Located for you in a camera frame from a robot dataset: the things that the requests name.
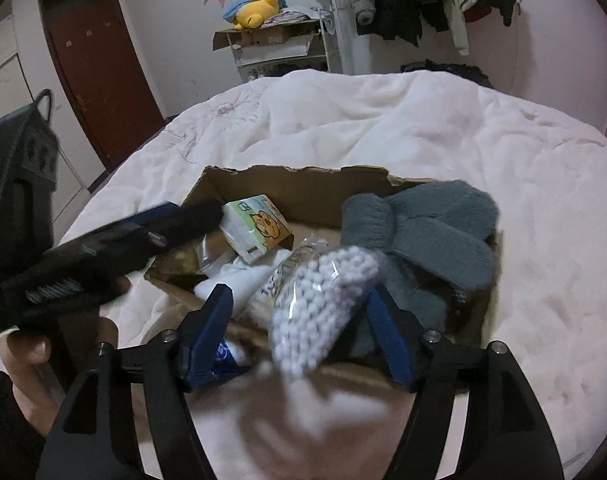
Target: white comforter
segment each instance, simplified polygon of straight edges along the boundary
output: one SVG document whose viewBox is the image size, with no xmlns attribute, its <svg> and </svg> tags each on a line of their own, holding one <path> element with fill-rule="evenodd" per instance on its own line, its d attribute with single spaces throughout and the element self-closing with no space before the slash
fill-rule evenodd
<svg viewBox="0 0 607 480">
<path fill-rule="evenodd" d="M 487 330 L 519 359 L 567 478 L 583 466 L 607 433 L 607 140 L 598 131 L 445 73 L 295 72 L 186 110 L 123 164 L 66 239 L 181 202 L 206 165 L 254 164 L 369 164 L 488 191 L 501 210 L 504 254 Z M 107 309 L 120 346 L 186 313 L 133 279 L 131 293 Z M 221 480 L 373 480 L 411 397 L 320 377 L 282 385 L 259 367 L 190 406 Z M 455 468 L 464 409 L 459 400 L 440 476 Z M 149 436 L 142 439 L 146 468 L 160 476 Z"/>
</svg>

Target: black handheld device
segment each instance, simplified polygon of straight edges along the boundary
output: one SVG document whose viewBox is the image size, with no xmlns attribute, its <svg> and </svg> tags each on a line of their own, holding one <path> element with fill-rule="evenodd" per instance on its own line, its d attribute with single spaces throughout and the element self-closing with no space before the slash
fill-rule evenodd
<svg viewBox="0 0 607 480">
<path fill-rule="evenodd" d="M 216 229 L 222 209 L 216 200 L 167 203 L 52 248 L 59 143 L 51 99 L 44 90 L 0 119 L 0 332 L 18 326 L 48 336 L 50 364 L 67 390 L 96 337 L 99 306 L 123 293 L 118 279 Z"/>
</svg>

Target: door frame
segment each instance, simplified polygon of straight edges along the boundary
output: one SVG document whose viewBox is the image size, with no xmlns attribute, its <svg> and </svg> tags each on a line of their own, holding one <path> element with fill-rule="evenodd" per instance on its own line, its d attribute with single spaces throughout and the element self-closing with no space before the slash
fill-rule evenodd
<svg viewBox="0 0 607 480">
<path fill-rule="evenodd" d="M 43 34 L 45 36 L 45 43 L 48 45 L 48 51 L 50 52 L 50 58 L 52 59 L 52 63 L 54 64 L 54 69 L 56 70 L 57 75 L 59 76 L 59 81 L 61 82 L 61 86 L 63 86 L 63 92 L 64 92 L 65 96 L 67 97 L 68 102 L 70 103 L 70 106 L 72 107 L 72 111 L 74 112 L 74 115 L 77 118 L 77 121 L 81 125 L 81 128 L 83 129 L 84 133 L 86 134 L 86 137 L 88 137 L 88 140 L 90 141 L 90 144 L 94 148 L 94 151 L 96 152 L 99 159 L 101 160 L 101 163 L 106 167 L 107 171 L 111 172 L 112 170 L 116 169 L 116 165 L 110 161 L 110 159 L 107 156 L 107 153 L 104 152 L 104 150 L 101 148 L 101 145 L 99 144 L 98 139 L 93 135 L 90 125 L 88 124 L 88 122 L 86 121 L 86 119 L 83 115 L 81 106 L 77 102 L 77 99 L 75 98 L 74 93 L 72 92 L 72 89 L 70 88 L 70 85 L 68 84 L 68 80 L 65 77 L 65 72 L 63 71 L 63 67 L 61 66 L 61 62 L 59 61 L 59 56 L 56 52 L 54 42 L 52 41 L 52 36 L 47 27 L 47 22 L 46 22 L 46 17 L 45 17 L 45 12 L 44 12 L 45 2 L 46 2 L 46 0 L 38 0 L 39 14 L 41 17 Z M 132 47 L 134 48 L 134 43 L 132 42 L 132 37 L 130 35 L 130 31 L 128 30 L 128 26 L 125 23 L 125 18 L 123 17 L 123 10 L 121 9 L 121 4 L 120 4 L 119 0 L 113 0 L 113 2 L 116 4 L 117 19 L 120 20 L 121 24 L 125 28 L 126 34 L 128 35 L 128 39 L 130 40 L 130 43 L 132 44 Z M 136 49 L 134 50 L 134 53 L 135 53 L 135 56 L 137 57 L 137 61 L 139 62 L 139 66 L 141 66 L 141 61 L 139 60 L 139 56 L 136 53 Z M 143 76 L 147 82 L 147 77 L 145 75 L 145 72 L 143 73 Z M 152 94 L 152 89 L 150 88 L 149 82 L 148 82 L 148 90 Z M 158 107 L 158 103 L 157 103 L 157 100 L 154 98 L 154 94 L 152 94 L 152 98 L 155 102 L 155 105 L 157 106 L 158 114 L 163 118 L 163 114 L 161 113 L 161 110 Z"/>
</svg>

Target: fingernail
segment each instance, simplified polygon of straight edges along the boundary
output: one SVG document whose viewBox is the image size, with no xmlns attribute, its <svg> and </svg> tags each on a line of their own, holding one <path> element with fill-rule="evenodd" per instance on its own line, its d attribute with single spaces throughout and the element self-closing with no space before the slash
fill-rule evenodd
<svg viewBox="0 0 607 480">
<path fill-rule="evenodd" d="M 36 345 L 34 345 L 34 348 L 32 348 L 32 351 L 35 354 L 39 354 L 39 355 L 44 355 L 46 350 L 47 350 L 47 346 L 45 344 L 45 341 L 41 341 L 41 342 L 37 343 Z"/>
</svg>

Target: white knitted item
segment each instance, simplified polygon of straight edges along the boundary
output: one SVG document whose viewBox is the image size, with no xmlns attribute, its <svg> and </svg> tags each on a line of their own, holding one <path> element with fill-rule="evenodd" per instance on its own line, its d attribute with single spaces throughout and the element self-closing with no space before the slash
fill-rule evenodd
<svg viewBox="0 0 607 480">
<path fill-rule="evenodd" d="M 324 254 L 299 267 L 295 279 L 277 298 L 270 320 L 276 367 L 294 377 L 316 369 L 378 272 L 375 256 L 359 247 Z"/>
</svg>

